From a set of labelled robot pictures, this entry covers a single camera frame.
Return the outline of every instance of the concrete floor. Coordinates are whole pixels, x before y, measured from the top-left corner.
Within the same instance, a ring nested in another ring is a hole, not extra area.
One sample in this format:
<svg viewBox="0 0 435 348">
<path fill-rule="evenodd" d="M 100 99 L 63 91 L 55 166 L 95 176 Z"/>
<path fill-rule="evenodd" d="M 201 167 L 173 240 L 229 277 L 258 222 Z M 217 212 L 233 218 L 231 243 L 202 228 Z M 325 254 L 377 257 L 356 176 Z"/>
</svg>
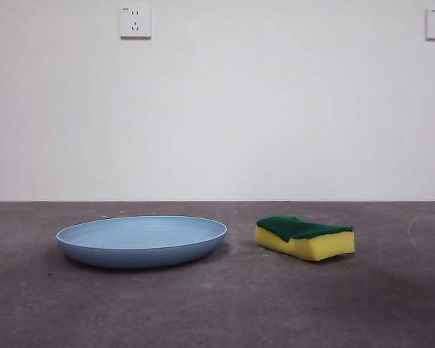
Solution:
<svg viewBox="0 0 435 348">
<path fill-rule="evenodd" d="M 297 215 L 352 224 L 356 254 L 304 262 L 254 242 Z M 62 228 L 129 215 L 228 225 L 196 262 L 105 270 L 65 257 Z M 435 347 L 435 202 L 0 203 L 0 347 Z"/>
</svg>

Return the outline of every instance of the white wall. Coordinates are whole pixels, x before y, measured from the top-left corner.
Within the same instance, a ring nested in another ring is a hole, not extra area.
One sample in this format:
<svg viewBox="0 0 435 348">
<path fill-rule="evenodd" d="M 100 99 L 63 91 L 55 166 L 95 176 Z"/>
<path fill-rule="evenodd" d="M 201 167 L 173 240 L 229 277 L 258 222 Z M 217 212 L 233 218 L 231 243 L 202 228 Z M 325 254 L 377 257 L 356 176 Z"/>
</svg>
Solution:
<svg viewBox="0 0 435 348">
<path fill-rule="evenodd" d="M 0 0 L 0 201 L 435 200 L 435 1 L 149 3 Z"/>
</svg>

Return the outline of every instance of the yellow sponge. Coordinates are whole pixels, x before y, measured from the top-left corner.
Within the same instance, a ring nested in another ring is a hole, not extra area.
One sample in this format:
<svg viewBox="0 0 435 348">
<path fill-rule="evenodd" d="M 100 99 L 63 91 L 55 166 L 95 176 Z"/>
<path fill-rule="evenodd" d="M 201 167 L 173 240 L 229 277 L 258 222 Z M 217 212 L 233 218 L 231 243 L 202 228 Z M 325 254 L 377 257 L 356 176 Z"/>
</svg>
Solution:
<svg viewBox="0 0 435 348">
<path fill-rule="evenodd" d="M 352 231 L 284 241 L 269 230 L 257 225 L 255 236 L 256 241 L 268 249 L 309 261 L 319 261 L 338 254 L 355 252 L 355 235 Z"/>
</svg>

